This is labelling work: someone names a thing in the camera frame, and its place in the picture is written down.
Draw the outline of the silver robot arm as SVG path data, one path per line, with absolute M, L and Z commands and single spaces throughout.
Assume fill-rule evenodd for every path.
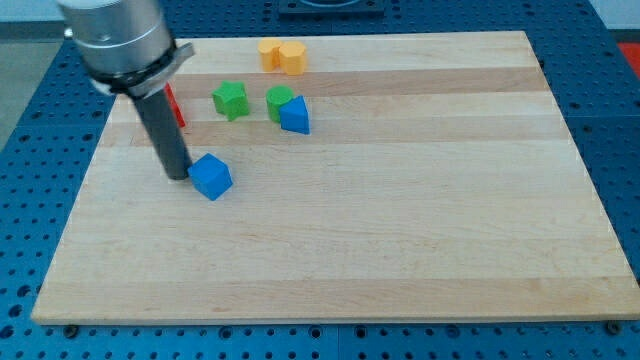
M 94 86 L 133 99 L 162 90 L 195 54 L 179 46 L 157 0 L 58 0 Z

